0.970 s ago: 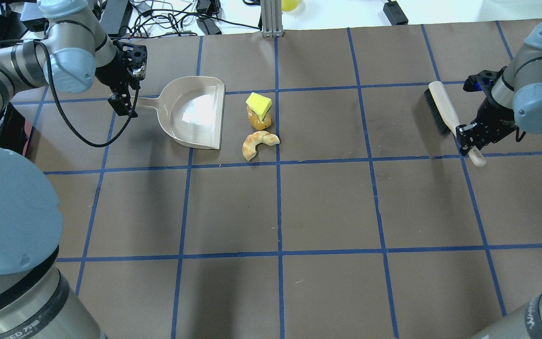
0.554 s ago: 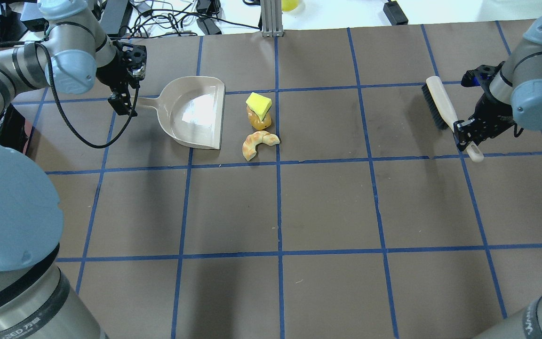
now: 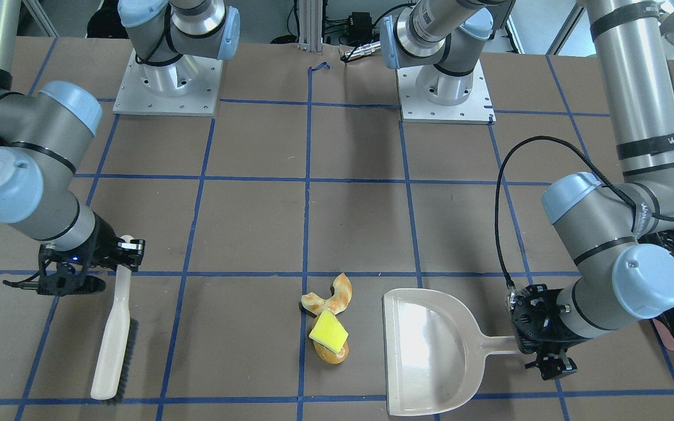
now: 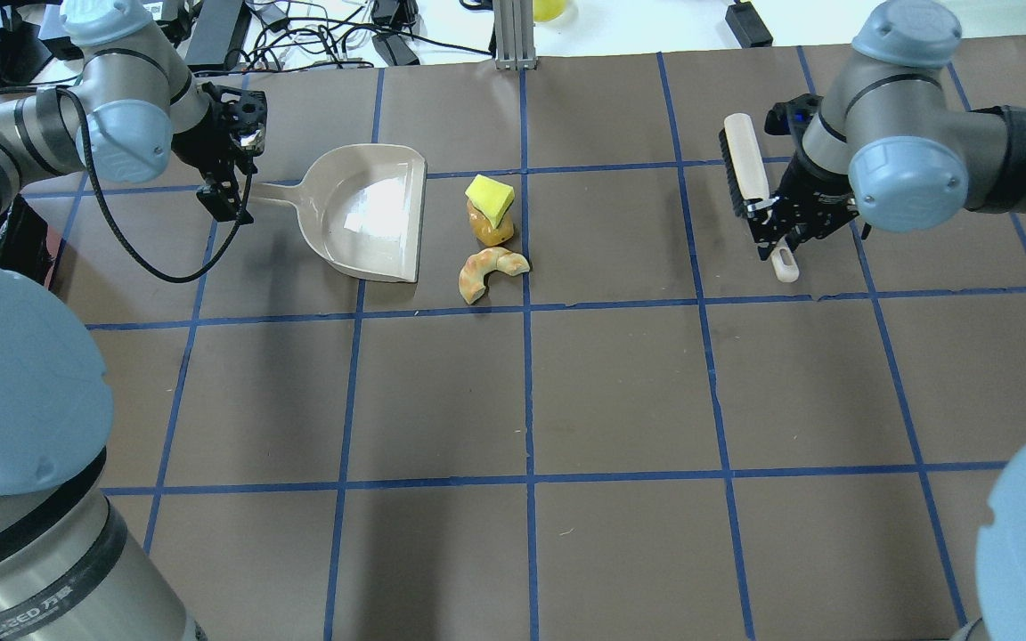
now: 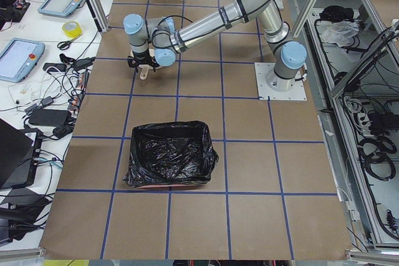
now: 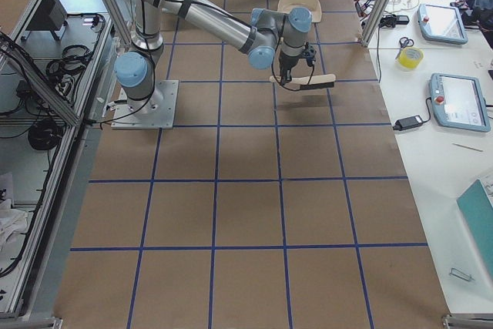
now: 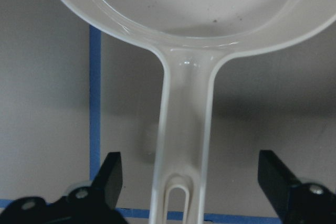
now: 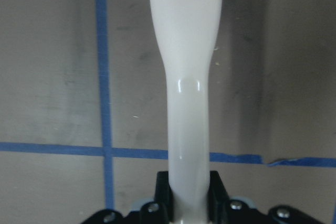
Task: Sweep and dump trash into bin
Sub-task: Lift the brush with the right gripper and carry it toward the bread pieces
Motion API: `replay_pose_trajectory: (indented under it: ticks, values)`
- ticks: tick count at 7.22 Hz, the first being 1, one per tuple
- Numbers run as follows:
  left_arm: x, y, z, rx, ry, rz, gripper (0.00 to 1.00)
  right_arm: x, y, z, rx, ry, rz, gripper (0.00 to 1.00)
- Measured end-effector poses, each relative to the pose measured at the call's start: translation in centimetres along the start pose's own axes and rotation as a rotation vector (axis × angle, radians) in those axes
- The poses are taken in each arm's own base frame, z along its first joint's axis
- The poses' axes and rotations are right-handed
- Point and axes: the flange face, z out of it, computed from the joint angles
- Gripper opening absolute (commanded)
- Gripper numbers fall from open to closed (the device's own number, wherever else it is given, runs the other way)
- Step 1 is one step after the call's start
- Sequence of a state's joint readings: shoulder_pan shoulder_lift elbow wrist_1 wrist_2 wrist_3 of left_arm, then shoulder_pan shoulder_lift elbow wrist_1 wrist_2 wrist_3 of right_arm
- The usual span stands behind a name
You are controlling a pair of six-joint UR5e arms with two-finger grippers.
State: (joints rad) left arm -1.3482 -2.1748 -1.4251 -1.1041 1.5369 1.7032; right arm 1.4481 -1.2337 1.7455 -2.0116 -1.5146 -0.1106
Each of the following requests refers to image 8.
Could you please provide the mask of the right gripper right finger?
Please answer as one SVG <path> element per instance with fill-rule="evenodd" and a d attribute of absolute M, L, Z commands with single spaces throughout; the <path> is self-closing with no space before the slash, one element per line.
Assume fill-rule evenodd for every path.
<path fill-rule="evenodd" d="M 211 223 L 321 223 L 289 205 L 276 205 L 262 213 L 248 200 L 230 197 L 214 170 L 210 172 L 208 215 Z"/>

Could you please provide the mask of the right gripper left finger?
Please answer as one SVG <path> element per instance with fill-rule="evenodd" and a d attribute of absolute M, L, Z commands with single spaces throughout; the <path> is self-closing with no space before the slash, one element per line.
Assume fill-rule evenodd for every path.
<path fill-rule="evenodd" d="M 84 224 L 107 223 L 171 223 L 173 219 L 173 196 L 169 185 L 167 171 L 158 172 L 156 176 L 154 198 L 143 203 L 126 216 L 113 209 L 99 210 L 86 220 Z"/>

